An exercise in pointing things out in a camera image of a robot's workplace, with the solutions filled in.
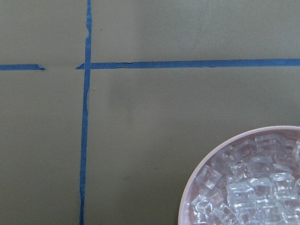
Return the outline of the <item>pink bowl of ice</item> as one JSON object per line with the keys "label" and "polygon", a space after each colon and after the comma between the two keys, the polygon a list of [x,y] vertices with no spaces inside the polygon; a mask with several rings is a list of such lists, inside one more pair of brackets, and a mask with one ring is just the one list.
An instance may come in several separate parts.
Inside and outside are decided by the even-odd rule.
{"label": "pink bowl of ice", "polygon": [[180,225],[297,225],[300,129],[273,126],[237,135],[195,168],[180,202]]}

